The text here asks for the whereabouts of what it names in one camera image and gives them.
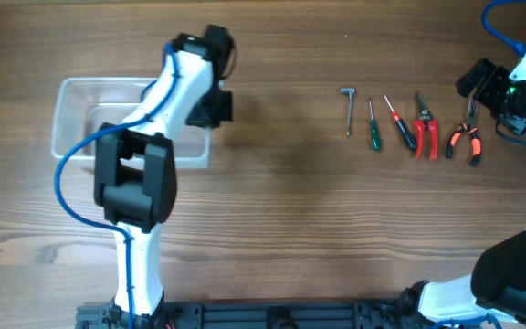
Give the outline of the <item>clear plastic container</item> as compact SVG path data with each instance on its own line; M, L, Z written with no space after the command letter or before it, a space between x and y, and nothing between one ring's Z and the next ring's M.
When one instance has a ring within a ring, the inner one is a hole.
M69 78L58 91L51 131L51 154L61 159L103 123L119 124L138 107L151 78ZM185 126L174 140L175 167L206 169L211 131Z

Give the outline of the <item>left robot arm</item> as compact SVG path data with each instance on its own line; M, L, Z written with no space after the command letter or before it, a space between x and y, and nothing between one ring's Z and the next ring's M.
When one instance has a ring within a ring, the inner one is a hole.
M233 119L232 94L220 87L236 61L226 28L180 34L165 53L163 72L143 100L121 124L102 124L95 143L94 201L127 235L118 244L114 304L143 317L163 301L158 237L177 196L174 140L185 126L215 129Z

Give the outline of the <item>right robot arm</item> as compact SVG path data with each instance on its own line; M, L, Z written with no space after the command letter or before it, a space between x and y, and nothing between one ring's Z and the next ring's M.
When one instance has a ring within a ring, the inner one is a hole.
M526 133L526 45L508 71L479 60L456 83L457 92L491 111L518 135ZM485 250L473 271L452 281L422 281L405 290L407 310L433 328L511 322L526 325L526 228Z

